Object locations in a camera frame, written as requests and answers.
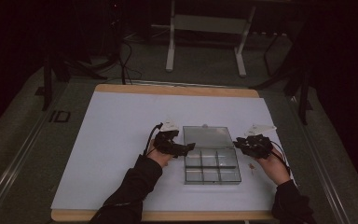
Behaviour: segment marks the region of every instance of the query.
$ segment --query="person's right hand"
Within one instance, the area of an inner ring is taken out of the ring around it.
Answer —
[[[281,152],[279,152],[276,148],[273,148],[272,151],[282,159]],[[261,167],[263,167],[266,175],[276,185],[283,184],[290,180],[290,175],[287,173],[286,167],[274,155],[269,155],[266,159],[260,158],[255,160],[261,165]]]
[[[168,161],[173,157],[173,155],[170,154],[164,154],[160,151],[158,151],[154,146],[154,139],[150,141],[150,146],[147,151],[147,157],[152,159],[153,161],[156,161],[161,168],[164,168],[164,166],[168,165]]]

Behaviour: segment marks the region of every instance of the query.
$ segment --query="clear plastic container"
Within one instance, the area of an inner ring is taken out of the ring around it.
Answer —
[[[237,154],[226,127],[184,127],[185,144],[196,143],[185,157],[185,184],[238,185]]]

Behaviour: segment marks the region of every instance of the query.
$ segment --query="white table leg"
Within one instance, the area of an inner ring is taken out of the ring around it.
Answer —
[[[175,55],[175,1],[171,1],[171,26],[170,26],[170,45],[168,46],[168,57],[167,57],[167,65],[165,66],[165,70],[167,72],[173,71],[173,59]]]
[[[255,15],[255,7],[252,7],[248,20],[246,21],[243,27],[243,32],[241,34],[241,42],[236,48],[234,48],[235,59],[237,60],[238,72],[240,77],[246,76],[245,65],[243,63],[243,58],[242,58],[242,50],[243,50],[243,46],[245,45],[246,37],[249,34],[249,29],[251,28],[252,19],[254,15]]]

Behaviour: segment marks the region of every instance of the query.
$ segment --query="dark background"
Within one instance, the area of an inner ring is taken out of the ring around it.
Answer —
[[[119,50],[116,43],[107,41],[112,38],[103,36],[119,35],[104,32],[111,29],[112,21],[127,21],[147,39],[150,23],[169,24],[168,2],[1,0],[0,116],[27,78],[42,66],[46,45],[84,62],[90,55],[109,57]],[[191,7],[184,0],[178,10],[196,12],[208,8],[205,13],[227,13],[218,10],[218,2],[205,5],[206,2]],[[278,21],[272,13],[277,8],[280,7],[267,4],[259,8],[252,30],[275,32],[278,24],[270,21]],[[242,13],[229,15],[240,17]],[[300,42],[314,65],[311,83],[358,172],[358,1],[341,2],[327,11],[313,13],[312,18],[313,23],[304,31],[307,37]]]

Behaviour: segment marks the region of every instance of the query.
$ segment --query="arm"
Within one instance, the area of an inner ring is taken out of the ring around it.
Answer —
[[[282,154],[275,148],[275,154]],[[275,194],[275,202],[272,206],[272,215],[284,223],[309,223],[314,224],[313,211],[308,206],[309,198],[302,196],[294,181],[290,178],[286,168],[278,158],[273,155],[267,159],[256,159],[263,167],[267,176],[278,186]]]
[[[125,174],[120,187],[103,203],[90,224],[138,224],[142,219],[143,199],[153,191],[168,165],[171,155],[150,150],[139,156],[135,166]]]

